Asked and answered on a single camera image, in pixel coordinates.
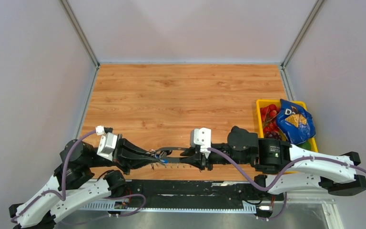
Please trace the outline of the large metal key ring plate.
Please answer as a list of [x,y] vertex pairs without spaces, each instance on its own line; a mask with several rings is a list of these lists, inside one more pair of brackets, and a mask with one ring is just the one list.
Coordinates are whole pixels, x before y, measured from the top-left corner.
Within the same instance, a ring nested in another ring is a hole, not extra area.
[[151,164],[151,169],[154,170],[155,167],[165,167],[167,168],[169,164],[172,164],[172,157],[183,157],[183,156],[172,156],[172,153],[174,151],[179,151],[179,152],[183,152],[185,149],[187,148],[183,148],[183,147],[172,147],[172,146],[168,146],[168,147],[161,147],[158,149],[151,149],[149,150],[150,152],[155,152],[155,159],[158,159],[158,156],[161,156],[162,158],[165,158],[166,160],[168,160],[167,164],[162,164],[162,163],[154,163]]

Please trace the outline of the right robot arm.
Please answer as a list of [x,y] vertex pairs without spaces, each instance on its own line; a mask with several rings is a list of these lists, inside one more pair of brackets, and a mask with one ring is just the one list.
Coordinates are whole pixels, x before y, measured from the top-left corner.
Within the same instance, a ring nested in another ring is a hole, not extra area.
[[168,161],[200,170],[231,164],[253,186],[259,199],[296,190],[325,190],[341,197],[366,190],[366,170],[359,166],[357,152],[325,155],[287,141],[259,138],[237,126],[231,129],[226,143],[218,144],[211,141],[210,129],[194,129],[190,147]]

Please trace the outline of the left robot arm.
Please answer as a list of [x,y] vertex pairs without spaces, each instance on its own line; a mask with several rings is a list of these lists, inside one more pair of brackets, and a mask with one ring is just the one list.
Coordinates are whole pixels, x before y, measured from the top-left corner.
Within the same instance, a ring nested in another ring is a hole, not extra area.
[[72,212],[101,198],[133,197],[124,175],[148,164],[165,165],[162,151],[146,151],[108,133],[98,147],[71,140],[60,153],[62,164],[27,202],[13,204],[10,218],[17,229],[52,229]]

